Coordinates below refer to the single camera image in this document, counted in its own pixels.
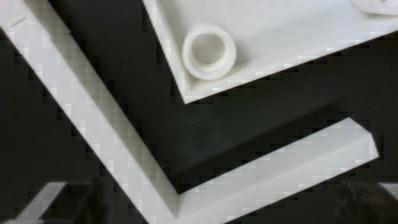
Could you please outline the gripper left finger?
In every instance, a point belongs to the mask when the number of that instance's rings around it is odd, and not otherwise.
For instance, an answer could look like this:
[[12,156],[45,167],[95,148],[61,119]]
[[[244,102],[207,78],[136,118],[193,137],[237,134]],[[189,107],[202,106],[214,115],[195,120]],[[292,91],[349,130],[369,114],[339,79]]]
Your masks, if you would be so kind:
[[17,217],[6,220],[5,224],[44,224],[40,216],[49,208],[63,187],[63,182],[49,182],[44,185]]

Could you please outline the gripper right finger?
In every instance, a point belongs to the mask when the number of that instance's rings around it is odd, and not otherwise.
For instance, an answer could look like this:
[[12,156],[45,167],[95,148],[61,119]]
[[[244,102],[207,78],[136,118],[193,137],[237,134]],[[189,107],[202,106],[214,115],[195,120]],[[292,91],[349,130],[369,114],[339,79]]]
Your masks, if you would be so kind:
[[381,189],[381,198],[385,200],[398,200],[398,183],[378,182],[376,185]]

